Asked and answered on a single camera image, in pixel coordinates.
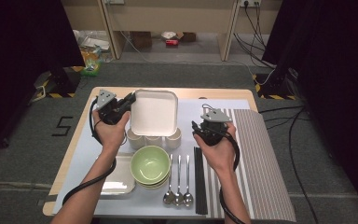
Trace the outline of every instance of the light green bowl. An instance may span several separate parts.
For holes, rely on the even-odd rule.
[[[144,185],[155,185],[170,171],[170,158],[161,147],[148,146],[138,149],[131,159],[133,178]]]

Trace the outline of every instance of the square white plate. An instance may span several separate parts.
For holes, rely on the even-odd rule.
[[[170,136],[177,128],[178,98],[172,91],[135,91],[131,128],[135,134]]]

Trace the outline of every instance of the white tray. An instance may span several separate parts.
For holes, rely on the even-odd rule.
[[[178,98],[172,91],[135,91],[131,128],[135,134],[170,136],[177,128]]]
[[[118,153],[115,171],[106,177],[101,195],[118,195],[130,193],[135,188],[135,179],[131,175],[130,153]]]

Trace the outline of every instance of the metal spoon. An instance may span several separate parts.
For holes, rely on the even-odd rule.
[[[179,157],[178,157],[178,192],[175,193],[175,201],[173,201],[173,203],[176,206],[183,203],[183,195],[180,192],[180,159],[181,159],[181,156],[179,155]]]
[[[184,197],[184,201],[185,201],[185,206],[189,207],[192,203],[193,203],[193,195],[191,195],[191,193],[189,192],[189,188],[188,188],[188,183],[189,183],[189,170],[190,170],[190,156],[187,155],[187,175],[186,175],[186,179],[187,179],[187,192],[185,193]]]
[[[172,190],[171,190],[171,174],[172,174],[172,154],[170,155],[170,162],[171,162],[171,167],[170,167],[170,177],[168,177],[168,191],[164,194],[164,198],[162,199],[162,201],[166,204],[170,204],[173,203],[173,200],[175,200],[175,195],[173,194]]]

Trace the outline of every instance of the chopsticks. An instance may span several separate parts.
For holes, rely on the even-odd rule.
[[[202,151],[194,147],[194,165],[196,177],[196,213],[199,215],[208,214],[208,204],[205,192],[205,176],[203,170]]]

